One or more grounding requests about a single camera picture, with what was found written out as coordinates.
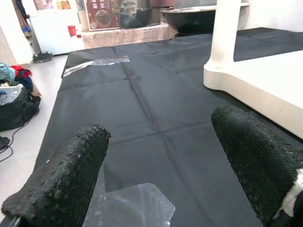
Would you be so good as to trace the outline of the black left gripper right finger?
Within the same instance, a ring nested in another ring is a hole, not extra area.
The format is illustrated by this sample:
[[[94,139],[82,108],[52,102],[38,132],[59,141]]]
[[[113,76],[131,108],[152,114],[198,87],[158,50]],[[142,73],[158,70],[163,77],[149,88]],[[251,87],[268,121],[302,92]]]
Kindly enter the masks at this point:
[[[302,226],[302,145],[235,106],[216,108],[211,122],[262,225]]]

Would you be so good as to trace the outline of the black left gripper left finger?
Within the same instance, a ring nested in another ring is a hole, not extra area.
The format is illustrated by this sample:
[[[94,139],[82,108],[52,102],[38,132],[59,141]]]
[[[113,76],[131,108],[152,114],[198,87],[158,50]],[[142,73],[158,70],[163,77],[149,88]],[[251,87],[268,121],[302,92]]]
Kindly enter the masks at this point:
[[[3,202],[2,213],[31,227],[81,227],[110,137],[100,125],[78,128]]]

